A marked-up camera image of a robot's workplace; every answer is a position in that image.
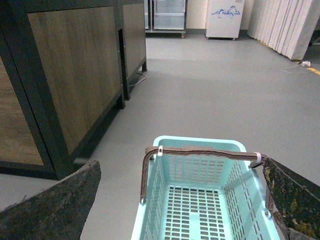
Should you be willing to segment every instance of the black metal frame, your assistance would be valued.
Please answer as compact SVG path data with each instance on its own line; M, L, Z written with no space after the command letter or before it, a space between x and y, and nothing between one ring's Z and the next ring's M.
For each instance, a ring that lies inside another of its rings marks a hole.
M121 89L69 154L27 14L96 7L113 7L115 23L118 22L114 0L0 0L0 55L44 163L41 166L0 161L0 173L50 179L68 176L74 171L73 161L112 106L125 107ZM118 63L121 74L120 53Z
M123 82L123 93L124 93L124 99L125 100L130 100L130 92L132 89L135 87L134 84L138 81L136 78L136 74L139 71L139 69L142 67L142 72L146 72L147 69L147 56L145 56L142 61L139 63L139 65L135 68L133 73L128 76L128 71L127 71L127 52L126 52L126 33L123 28L124 26L124 18L123 18L123 5L133 5L133 4L143 4L144 0L119 0L120 4L118 6L118 12L119 12L119 26L122 29L122 36L123 40L120 41L120 55L121 55L121 65L122 65L122 82Z

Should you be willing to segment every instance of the brown basket handle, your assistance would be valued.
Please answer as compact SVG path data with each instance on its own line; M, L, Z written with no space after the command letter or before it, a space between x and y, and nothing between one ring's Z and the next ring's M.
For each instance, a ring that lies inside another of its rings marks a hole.
M154 154L168 154L168 155L206 155L225 157L232 160L252 161L249 165L250 168L256 168L263 164L267 156L258 152L239 152L239 151L226 151L217 150L212 148L182 148L182 147L165 147L165 146L151 146L145 149L145 156L142 164L142 177L140 188L140 203L146 202L147 195L147 181L148 181L148 168L149 160Z

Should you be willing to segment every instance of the gray floor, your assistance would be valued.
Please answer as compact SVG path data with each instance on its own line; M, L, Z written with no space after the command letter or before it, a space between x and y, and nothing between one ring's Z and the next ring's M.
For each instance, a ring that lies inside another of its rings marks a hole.
M148 38L147 64L92 156L102 179L81 240L130 239L144 150L161 135L237 140L320 185L319 75L281 71L296 63L256 40L203 35ZM0 183L2 206L53 184L5 175Z

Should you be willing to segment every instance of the white plastic clip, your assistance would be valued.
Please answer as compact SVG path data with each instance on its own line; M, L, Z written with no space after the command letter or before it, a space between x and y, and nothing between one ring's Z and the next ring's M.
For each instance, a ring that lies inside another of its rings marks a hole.
M159 146L158 156L162 157L164 155L164 146Z
M260 154L260 152L255 152L255 154L256 154L256 164L260 164L261 163L261 154Z

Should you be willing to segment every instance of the light blue plastic basket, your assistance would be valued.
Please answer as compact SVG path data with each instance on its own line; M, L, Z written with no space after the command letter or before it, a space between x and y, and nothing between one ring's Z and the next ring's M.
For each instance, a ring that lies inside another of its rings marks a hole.
M246 152L233 140L160 136L153 145ZM280 239L273 220L265 215L265 191L250 161L205 155L154 157L132 240Z

